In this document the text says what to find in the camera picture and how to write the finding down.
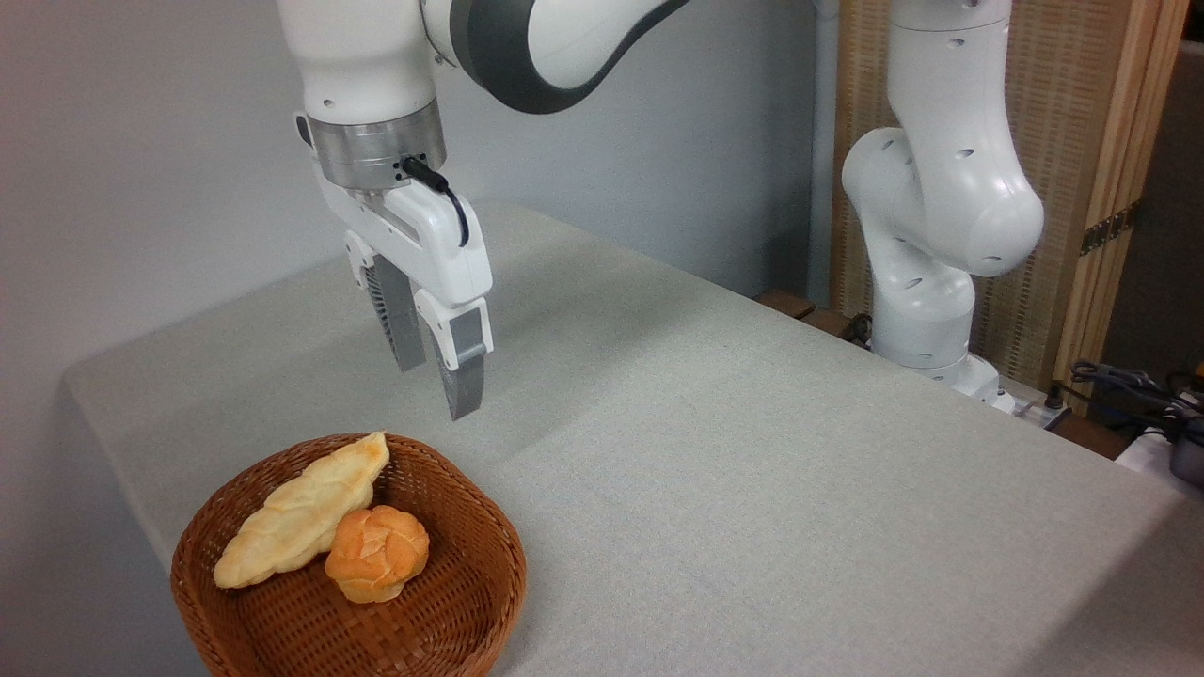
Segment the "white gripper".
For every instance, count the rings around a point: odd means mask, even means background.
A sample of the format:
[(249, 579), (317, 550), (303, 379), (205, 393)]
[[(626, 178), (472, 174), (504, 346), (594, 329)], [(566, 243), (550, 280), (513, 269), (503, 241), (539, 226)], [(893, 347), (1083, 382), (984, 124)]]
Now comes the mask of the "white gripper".
[[(494, 338), (485, 300), (492, 271), (473, 207), (464, 204), (470, 237), (461, 245), (464, 224), (455, 206), (418, 181), (361, 192), (336, 186), (323, 173), (315, 179), (327, 207), (343, 222), (356, 285), (370, 296), (400, 372), (426, 363), (421, 317), (433, 338), (449, 416), (459, 420), (476, 412)], [(409, 278), (421, 288), (414, 299)]]

